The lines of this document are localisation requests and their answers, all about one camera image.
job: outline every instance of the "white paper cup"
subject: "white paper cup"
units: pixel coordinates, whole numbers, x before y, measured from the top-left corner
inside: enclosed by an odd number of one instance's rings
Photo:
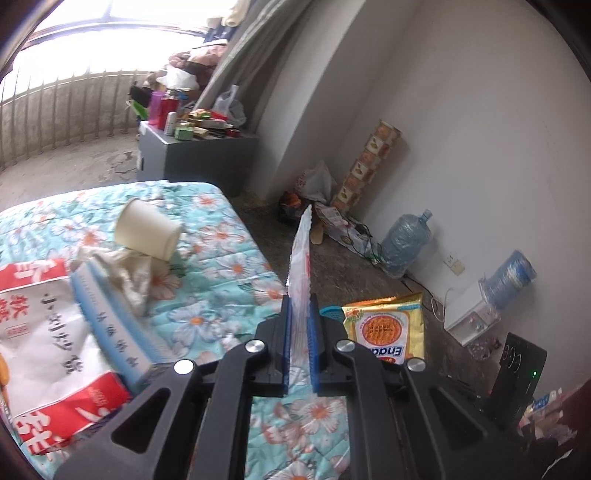
[[[127,202],[115,225],[116,243],[164,261],[173,256],[180,235],[180,222],[137,198]]]

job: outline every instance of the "black gripper frame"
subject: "black gripper frame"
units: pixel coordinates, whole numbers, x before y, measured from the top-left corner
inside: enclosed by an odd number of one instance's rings
[[[319,315],[317,393],[347,398],[352,480],[529,480],[525,456],[445,377],[388,364]],[[180,375],[170,368],[61,466],[55,480],[242,480],[252,397],[282,397],[290,302],[261,323],[265,348],[238,345]]]

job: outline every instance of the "white wall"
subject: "white wall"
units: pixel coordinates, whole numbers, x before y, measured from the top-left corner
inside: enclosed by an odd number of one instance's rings
[[[262,198],[331,157],[422,0],[320,0],[269,99],[249,187]]]
[[[381,240],[431,209],[412,270],[440,299],[521,249],[538,280],[503,328],[548,350],[538,392],[589,378],[591,83],[551,24],[524,0],[425,0],[330,164],[338,181],[380,118],[402,139],[354,213]]]

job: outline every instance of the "water bottle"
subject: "water bottle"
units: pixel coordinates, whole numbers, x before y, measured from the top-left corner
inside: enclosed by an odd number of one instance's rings
[[[421,249],[431,240],[427,220],[433,214],[425,210],[420,217],[402,215],[382,242],[382,265],[394,278],[401,278]]]
[[[484,279],[482,291],[486,301],[502,312],[536,276],[526,256],[515,250],[490,278]]]

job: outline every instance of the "blue floral quilt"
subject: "blue floral quilt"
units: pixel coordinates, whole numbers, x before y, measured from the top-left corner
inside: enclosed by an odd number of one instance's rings
[[[284,286],[221,191],[207,183],[155,181],[65,193],[0,213],[0,264],[61,257],[82,245],[119,248],[117,217],[134,197],[183,224],[177,252],[154,272],[147,323],[179,358],[219,359],[281,309]],[[290,394],[252,406],[248,480],[336,479],[348,466],[343,399],[318,398],[292,367]],[[30,456],[51,479],[75,449]]]

